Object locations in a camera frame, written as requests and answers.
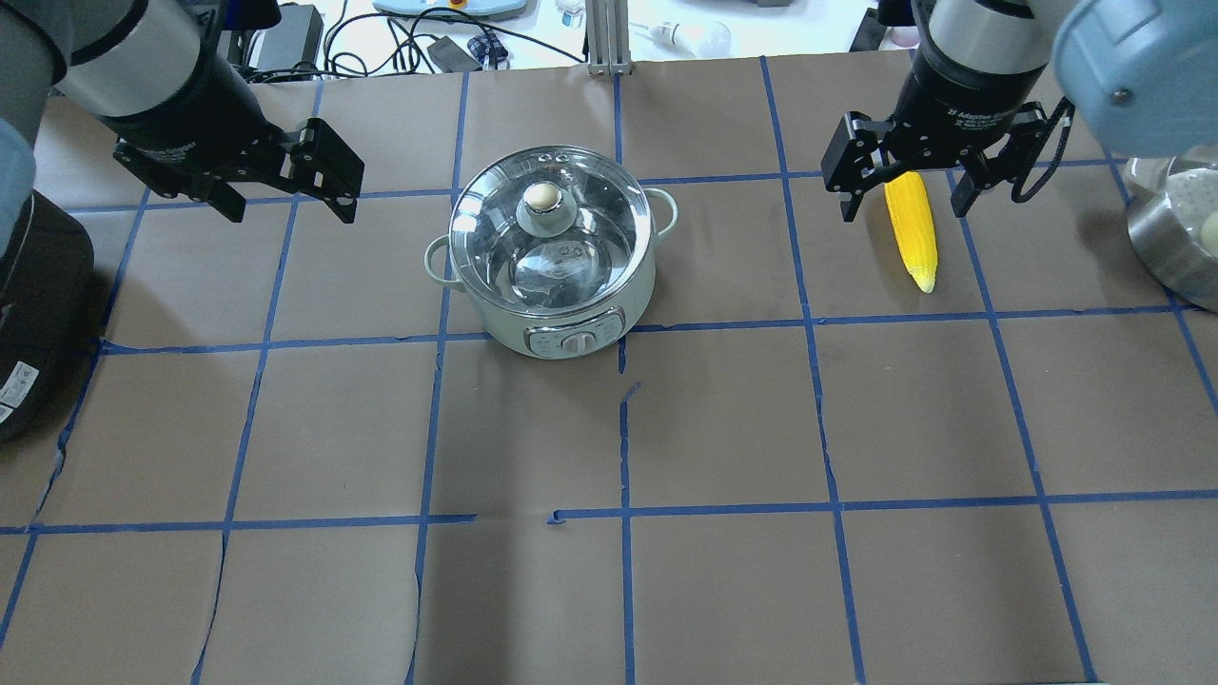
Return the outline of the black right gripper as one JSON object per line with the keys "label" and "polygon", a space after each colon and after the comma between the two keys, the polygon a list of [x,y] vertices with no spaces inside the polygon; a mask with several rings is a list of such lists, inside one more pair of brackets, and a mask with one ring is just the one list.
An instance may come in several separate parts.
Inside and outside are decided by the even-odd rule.
{"label": "black right gripper", "polygon": [[[821,160],[826,189],[836,193],[840,219],[849,223],[864,195],[900,169],[940,169],[962,165],[952,190],[952,216],[963,218],[994,186],[1011,184],[1011,200],[1026,204],[1047,183],[1045,169],[1030,184],[1038,155],[1047,146],[1050,118],[1040,104],[1027,104],[1045,66],[1018,73],[979,72],[959,65],[935,45],[914,52],[914,68],[887,121],[849,111],[836,123]],[[995,156],[987,147],[1006,137]]]}

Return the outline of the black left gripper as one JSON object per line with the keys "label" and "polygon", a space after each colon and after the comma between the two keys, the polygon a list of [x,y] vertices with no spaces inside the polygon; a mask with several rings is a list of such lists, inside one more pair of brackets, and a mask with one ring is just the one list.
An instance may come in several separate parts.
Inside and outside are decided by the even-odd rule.
{"label": "black left gripper", "polygon": [[[248,83],[225,59],[201,57],[164,104],[114,117],[114,158],[152,193],[180,193],[231,223],[247,199],[231,182],[255,182],[322,201],[343,225],[356,221],[364,161],[322,118],[287,134],[262,113]],[[280,173],[287,156],[287,177]]]}

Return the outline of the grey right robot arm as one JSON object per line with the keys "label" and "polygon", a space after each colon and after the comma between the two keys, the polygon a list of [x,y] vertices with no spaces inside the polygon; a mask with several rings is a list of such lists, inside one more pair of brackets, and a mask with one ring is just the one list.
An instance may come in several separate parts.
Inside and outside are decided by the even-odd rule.
{"label": "grey right robot arm", "polygon": [[1216,143],[1213,1],[883,1],[882,26],[914,26],[914,66],[884,119],[840,118],[821,161],[840,217],[878,184],[961,167],[952,213],[1009,182],[1026,204],[1032,166],[1080,115],[1110,151],[1170,157]]}

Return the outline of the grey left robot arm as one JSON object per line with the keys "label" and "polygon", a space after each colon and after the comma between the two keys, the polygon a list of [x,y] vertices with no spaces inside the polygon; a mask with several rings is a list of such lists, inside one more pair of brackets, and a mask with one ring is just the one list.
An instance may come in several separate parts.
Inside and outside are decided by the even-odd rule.
{"label": "grey left robot arm", "polygon": [[270,28],[274,1],[5,1],[2,240],[33,194],[48,98],[61,91],[117,138],[116,160],[161,197],[186,195],[234,223],[239,183],[322,200],[356,217],[364,165],[319,118],[270,123],[218,51],[222,33]]}

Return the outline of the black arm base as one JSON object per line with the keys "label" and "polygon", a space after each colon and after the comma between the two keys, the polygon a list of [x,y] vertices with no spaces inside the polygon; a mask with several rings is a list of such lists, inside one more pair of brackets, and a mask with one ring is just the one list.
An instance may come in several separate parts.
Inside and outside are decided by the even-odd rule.
{"label": "black arm base", "polygon": [[93,273],[86,229],[33,191],[2,255],[2,441],[34,424],[65,374]]}

